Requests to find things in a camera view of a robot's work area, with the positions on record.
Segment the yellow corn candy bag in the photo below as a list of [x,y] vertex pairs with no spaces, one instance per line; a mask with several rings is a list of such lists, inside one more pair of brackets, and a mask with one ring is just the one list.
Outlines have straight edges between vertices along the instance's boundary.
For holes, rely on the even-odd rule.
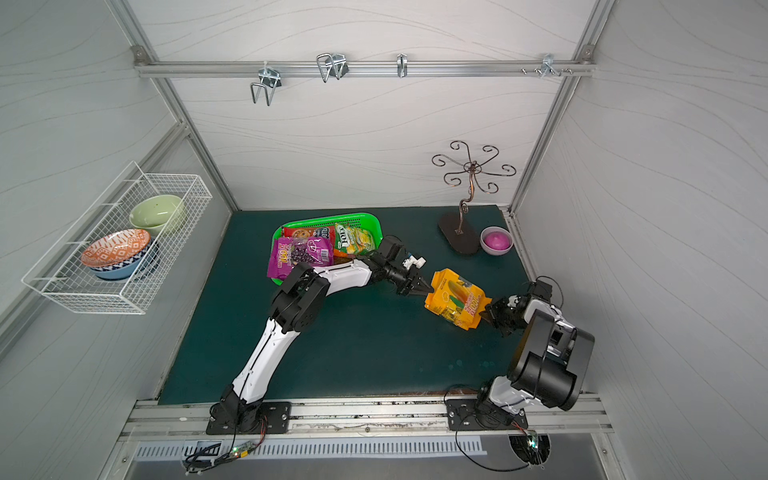
[[425,308],[465,331],[479,325],[481,313],[492,301],[481,288],[450,269],[436,272],[431,287]]

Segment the green Fox's candy bag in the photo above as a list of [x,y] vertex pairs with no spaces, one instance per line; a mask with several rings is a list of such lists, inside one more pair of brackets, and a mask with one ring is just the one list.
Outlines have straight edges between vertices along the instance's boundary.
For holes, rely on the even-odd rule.
[[375,238],[369,230],[336,223],[334,232],[336,257],[352,258],[376,249]]

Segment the green plastic basket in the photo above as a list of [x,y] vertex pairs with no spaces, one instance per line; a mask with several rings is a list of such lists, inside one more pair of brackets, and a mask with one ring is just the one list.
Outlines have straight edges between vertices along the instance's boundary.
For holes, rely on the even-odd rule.
[[[381,242],[381,240],[383,238],[383,233],[382,233],[380,222],[379,222],[379,220],[374,215],[368,214],[368,213],[338,214],[338,215],[326,216],[326,217],[315,218],[315,219],[297,220],[297,221],[288,222],[288,223],[282,225],[273,234],[273,240],[272,240],[272,244],[271,244],[271,251],[272,251],[272,246],[273,246],[274,240],[278,239],[280,237],[284,237],[282,235],[282,228],[283,227],[321,227],[321,226],[333,226],[334,227],[334,225],[336,223],[350,225],[350,226],[354,226],[354,227],[360,227],[360,228],[364,228],[366,230],[369,230],[373,234],[373,236],[375,238],[376,248],[379,246],[379,244],[380,244],[380,242]],[[331,244],[333,245],[333,255],[334,255],[334,243],[335,243],[335,239],[334,239],[333,242],[331,242]],[[355,259],[356,257],[341,258],[341,257],[336,257],[334,255],[334,257],[333,257],[333,259],[334,259],[333,265],[340,265],[340,264],[343,264],[343,263],[350,262],[351,260]],[[276,284],[281,284],[282,281],[283,281],[283,280],[276,280],[276,279],[271,279],[271,280],[274,281]]]

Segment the purple grape candy bag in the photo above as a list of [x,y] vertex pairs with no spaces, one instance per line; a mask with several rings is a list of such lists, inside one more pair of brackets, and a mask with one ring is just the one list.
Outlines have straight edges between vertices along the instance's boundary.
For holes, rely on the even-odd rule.
[[334,263],[333,245],[322,237],[275,239],[267,267],[267,277],[284,280],[299,263],[328,267]]

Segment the red Konfety candy bag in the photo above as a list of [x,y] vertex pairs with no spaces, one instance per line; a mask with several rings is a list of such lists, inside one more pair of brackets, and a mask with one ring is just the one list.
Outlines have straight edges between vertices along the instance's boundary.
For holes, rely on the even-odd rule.
[[335,239],[335,229],[333,226],[321,227],[283,227],[282,235],[286,238],[296,240],[307,240],[309,238],[325,238],[331,242]]

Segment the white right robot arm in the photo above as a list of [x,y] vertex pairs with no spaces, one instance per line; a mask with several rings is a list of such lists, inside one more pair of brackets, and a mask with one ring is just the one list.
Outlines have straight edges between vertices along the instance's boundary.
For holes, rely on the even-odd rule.
[[480,390],[480,403],[508,414],[533,403],[563,411],[576,404],[595,337],[566,320],[563,306],[553,302],[559,287],[540,275],[525,293],[494,300],[481,312],[502,335],[519,333],[521,339],[506,373]]

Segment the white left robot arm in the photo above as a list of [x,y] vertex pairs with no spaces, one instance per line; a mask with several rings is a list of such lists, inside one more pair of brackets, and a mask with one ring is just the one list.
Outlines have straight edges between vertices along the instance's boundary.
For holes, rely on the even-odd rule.
[[318,317],[332,294],[382,281],[401,296],[427,296],[433,288],[421,275],[422,257],[388,235],[379,247],[328,267],[294,267],[272,297],[264,332],[245,366],[209,410],[208,435],[258,431],[269,416],[263,405],[271,379],[289,347]]

